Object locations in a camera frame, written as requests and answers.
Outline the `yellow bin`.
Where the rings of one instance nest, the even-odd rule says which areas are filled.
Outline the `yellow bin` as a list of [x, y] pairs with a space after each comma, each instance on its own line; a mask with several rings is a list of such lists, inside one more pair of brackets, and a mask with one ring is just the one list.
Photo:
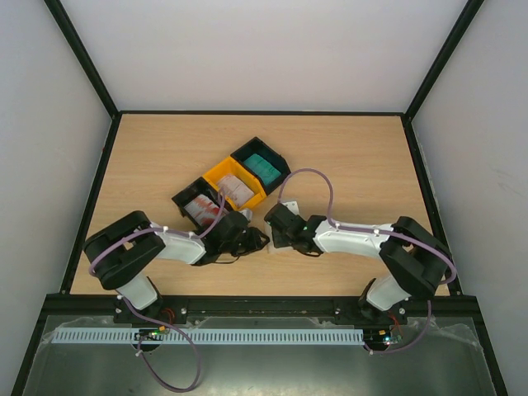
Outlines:
[[212, 167], [203, 178], [215, 190], [223, 192], [233, 210], [252, 210], [266, 198], [258, 179], [232, 157]]

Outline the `black bin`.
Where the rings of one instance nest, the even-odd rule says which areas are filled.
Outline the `black bin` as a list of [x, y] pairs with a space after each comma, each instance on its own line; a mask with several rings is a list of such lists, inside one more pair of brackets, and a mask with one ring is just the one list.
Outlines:
[[257, 178], [267, 196], [291, 174], [286, 160], [258, 137], [237, 148], [231, 157]]
[[247, 220], [241, 214], [232, 214], [233, 208], [223, 189], [217, 191], [203, 177], [172, 197], [182, 217], [187, 217], [199, 235], [207, 236], [231, 228], [244, 228]]

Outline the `beige card holder wallet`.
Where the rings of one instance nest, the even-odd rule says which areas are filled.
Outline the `beige card holder wallet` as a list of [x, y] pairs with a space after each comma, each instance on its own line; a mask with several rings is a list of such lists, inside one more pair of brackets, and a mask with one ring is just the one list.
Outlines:
[[285, 237], [276, 232], [275, 230], [267, 230], [266, 235], [270, 239], [270, 242], [266, 245], [267, 251], [270, 254], [288, 252], [293, 250], [293, 248], [289, 245]]

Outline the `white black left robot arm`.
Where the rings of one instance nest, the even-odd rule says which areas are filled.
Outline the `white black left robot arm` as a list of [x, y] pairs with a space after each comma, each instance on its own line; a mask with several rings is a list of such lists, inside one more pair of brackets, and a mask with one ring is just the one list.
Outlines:
[[83, 245], [88, 272], [105, 290], [114, 290], [138, 311], [156, 304], [161, 296], [144, 268], [155, 259], [192, 266], [215, 263], [222, 255], [233, 258], [261, 251], [270, 238], [250, 225], [250, 210], [217, 214], [208, 224], [183, 232], [149, 220], [140, 210], [93, 234]]

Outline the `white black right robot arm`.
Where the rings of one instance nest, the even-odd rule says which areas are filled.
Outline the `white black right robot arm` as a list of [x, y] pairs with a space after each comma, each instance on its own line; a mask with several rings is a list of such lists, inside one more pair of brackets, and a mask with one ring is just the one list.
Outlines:
[[379, 322], [408, 298], [432, 298], [439, 285], [456, 278], [449, 250], [412, 218], [402, 216], [394, 224], [345, 224], [322, 215], [305, 220], [283, 205], [277, 209], [265, 222], [281, 248], [308, 257], [350, 253], [385, 264], [388, 275], [372, 279], [358, 301], [361, 317], [369, 323]]

